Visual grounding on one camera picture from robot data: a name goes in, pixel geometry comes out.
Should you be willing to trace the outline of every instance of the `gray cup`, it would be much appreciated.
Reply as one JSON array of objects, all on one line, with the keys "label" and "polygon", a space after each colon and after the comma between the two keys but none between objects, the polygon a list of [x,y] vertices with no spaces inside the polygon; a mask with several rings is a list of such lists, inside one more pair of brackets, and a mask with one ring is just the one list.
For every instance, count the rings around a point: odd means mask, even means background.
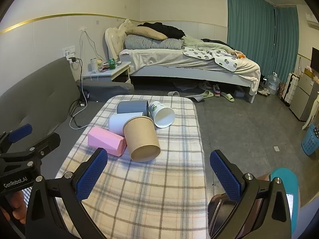
[{"label": "gray cup", "polygon": [[143,112],[144,116],[149,116],[148,101],[127,101],[117,105],[117,113]]}]

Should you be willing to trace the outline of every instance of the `electrical outlet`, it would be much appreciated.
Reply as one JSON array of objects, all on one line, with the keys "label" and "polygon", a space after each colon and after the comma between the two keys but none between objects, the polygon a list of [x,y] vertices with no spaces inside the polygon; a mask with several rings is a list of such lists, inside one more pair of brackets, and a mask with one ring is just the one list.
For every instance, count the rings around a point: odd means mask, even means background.
[{"label": "electrical outlet", "polygon": [[63,54],[64,57],[69,58],[69,56],[71,54],[70,53],[70,48],[66,47],[66,48],[62,49],[62,54]]}]

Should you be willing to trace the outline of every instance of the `green soda can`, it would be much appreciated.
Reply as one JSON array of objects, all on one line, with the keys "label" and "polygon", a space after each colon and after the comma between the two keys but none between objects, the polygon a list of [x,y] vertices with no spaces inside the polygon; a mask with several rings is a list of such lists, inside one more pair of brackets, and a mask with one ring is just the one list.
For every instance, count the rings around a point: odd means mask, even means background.
[{"label": "green soda can", "polygon": [[114,58],[109,59],[108,65],[110,67],[110,70],[114,70],[115,69],[115,60],[114,60]]}]

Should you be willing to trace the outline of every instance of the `plaid blanket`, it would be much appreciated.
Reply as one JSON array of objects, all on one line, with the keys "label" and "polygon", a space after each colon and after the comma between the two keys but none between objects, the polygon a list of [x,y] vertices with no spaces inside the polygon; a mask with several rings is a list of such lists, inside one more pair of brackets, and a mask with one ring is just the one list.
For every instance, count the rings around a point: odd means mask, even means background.
[{"label": "plaid blanket", "polygon": [[[174,123],[156,130],[161,153],[145,163],[133,162],[127,150],[121,157],[109,155],[106,168],[82,204],[108,239],[206,238],[204,153],[195,105],[189,99],[138,95],[111,98],[76,142],[57,177],[75,171],[89,159],[95,149],[87,145],[88,132],[93,126],[107,129],[117,104],[130,100],[160,101],[174,109]],[[57,200],[68,229],[79,236],[62,200]]]}]

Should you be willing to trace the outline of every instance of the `blue laundry basket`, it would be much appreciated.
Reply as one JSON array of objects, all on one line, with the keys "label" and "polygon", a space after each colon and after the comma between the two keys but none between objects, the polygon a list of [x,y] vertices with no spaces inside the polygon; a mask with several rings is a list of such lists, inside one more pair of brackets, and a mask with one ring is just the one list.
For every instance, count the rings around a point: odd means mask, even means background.
[{"label": "blue laundry basket", "polygon": [[314,134],[315,125],[310,124],[307,133],[301,142],[301,147],[307,155],[311,155],[319,147],[319,139]]}]

